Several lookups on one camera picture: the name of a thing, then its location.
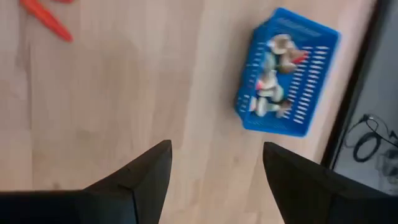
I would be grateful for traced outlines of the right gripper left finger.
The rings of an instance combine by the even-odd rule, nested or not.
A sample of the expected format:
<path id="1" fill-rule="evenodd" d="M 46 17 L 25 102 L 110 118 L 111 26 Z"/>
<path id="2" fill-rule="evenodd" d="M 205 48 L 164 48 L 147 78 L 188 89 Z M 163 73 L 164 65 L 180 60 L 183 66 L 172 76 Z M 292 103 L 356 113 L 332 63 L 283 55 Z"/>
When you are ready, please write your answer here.
<path id="1" fill-rule="evenodd" d="M 138 223 L 158 224 L 172 168 L 172 142 L 163 140 L 86 190 L 129 194 Z"/>

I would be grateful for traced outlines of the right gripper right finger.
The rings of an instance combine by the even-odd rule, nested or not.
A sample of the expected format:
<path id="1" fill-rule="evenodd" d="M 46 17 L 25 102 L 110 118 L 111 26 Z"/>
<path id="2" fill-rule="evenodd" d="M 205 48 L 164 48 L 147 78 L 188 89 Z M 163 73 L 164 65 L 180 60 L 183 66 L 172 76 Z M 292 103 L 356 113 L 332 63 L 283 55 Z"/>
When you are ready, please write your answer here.
<path id="1" fill-rule="evenodd" d="M 267 181 L 285 223 L 338 223 L 338 175 L 273 142 L 263 145 Z"/>

